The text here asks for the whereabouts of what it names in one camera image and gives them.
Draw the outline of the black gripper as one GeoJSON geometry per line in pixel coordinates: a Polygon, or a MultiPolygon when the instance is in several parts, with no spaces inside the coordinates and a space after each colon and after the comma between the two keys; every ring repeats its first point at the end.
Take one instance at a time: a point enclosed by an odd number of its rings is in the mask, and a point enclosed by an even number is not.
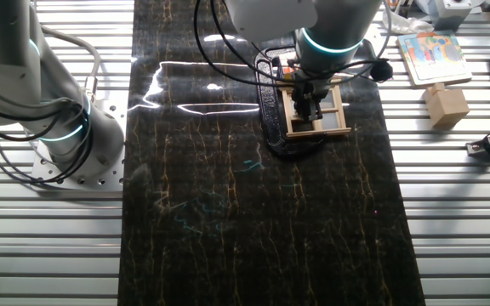
{"type": "Polygon", "coordinates": [[[320,100],[326,97],[326,87],[319,82],[297,82],[293,86],[291,93],[294,102],[294,109],[297,117],[302,121],[309,121],[309,104],[311,101],[311,120],[322,119],[320,100]]]}

